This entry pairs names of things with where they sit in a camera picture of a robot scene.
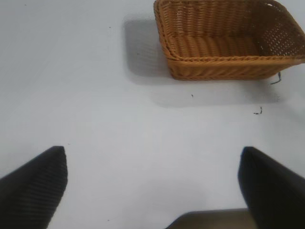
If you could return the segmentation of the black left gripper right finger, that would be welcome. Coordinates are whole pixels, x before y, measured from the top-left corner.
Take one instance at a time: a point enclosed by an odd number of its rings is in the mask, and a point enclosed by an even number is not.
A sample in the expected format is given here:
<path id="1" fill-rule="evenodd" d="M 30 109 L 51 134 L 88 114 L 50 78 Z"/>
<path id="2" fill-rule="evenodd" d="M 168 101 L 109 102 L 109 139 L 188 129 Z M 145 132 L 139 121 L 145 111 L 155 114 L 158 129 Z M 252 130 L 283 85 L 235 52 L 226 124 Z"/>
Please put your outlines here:
<path id="1" fill-rule="evenodd" d="M 238 181 L 260 229 L 305 227 L 305 179 L 260 150 L 243 149 Z"/>

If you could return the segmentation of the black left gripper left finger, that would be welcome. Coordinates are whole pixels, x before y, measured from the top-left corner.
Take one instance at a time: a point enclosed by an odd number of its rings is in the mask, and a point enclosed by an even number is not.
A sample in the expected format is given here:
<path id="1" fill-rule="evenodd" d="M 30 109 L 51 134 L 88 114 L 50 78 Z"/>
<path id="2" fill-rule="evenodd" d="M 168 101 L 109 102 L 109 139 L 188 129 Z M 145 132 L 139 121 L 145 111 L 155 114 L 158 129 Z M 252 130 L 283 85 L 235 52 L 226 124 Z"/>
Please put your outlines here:
<path id="1" fill-rule="evenodd" d="M 0 180 L 0 227 L 46 229 L 68 183 L 65 149 L 53 146 Z"/>

